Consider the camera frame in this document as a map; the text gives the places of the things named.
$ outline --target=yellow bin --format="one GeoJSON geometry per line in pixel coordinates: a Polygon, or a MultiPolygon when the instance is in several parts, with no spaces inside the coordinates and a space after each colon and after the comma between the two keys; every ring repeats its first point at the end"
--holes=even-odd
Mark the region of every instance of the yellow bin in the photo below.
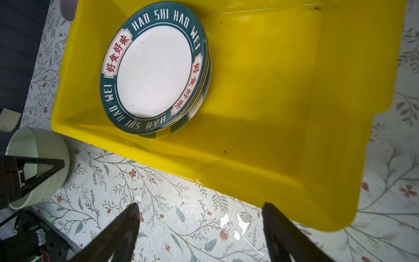
{"type": "Polygon", "coordinates": [[[104,54],[148,0],[79,0],[51,126],[58,133],[334,231],[353,219],[372,117],[393,97],[402,0],[183,0],[212,52],[195,117],[160,139],[116,128],[104,54]]]}

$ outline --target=floral tablecloth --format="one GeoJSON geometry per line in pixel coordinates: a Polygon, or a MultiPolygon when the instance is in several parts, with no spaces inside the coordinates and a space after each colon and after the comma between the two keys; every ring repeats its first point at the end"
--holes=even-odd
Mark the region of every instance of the floral tablecloth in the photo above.
{"type": "MultiPolygon", "coordinates": [[[[393,105],[375,116],[358,214],[340,231],[296,223],[336,261],[419,261],[419,2],[401,35],[393,105]]],[[[51,129],[50,116],[70,24],[51,1],[21,126],[51,129]]],[[[35,208],[80,247],[138,202],[132,260],[270,261],[261,210],[95,146],[65,137],[71,176],[35,208]]]]}

